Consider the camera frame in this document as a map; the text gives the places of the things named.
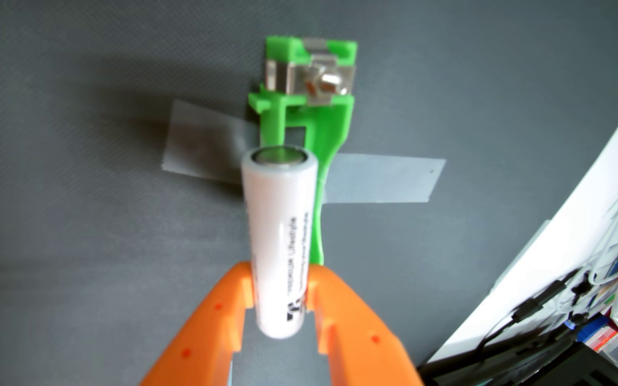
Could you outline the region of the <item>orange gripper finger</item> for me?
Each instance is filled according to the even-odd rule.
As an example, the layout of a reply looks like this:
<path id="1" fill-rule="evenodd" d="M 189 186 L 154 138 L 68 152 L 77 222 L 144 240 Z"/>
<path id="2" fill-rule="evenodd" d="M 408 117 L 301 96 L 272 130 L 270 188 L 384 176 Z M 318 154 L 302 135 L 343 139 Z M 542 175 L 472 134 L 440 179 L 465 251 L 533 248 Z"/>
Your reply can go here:
<path id="1" fill-rule="evenodd" d="M 251 264 L 222 276 L 156 360 L 140 385 L 227 385 L 253 308 Z"/>
<path id="2" fill-rule="evenodd" d="M 311 264 L 307 309 L 331 385 L 423 385 L 406 349 L 381 318 L 328 267 Z"/>

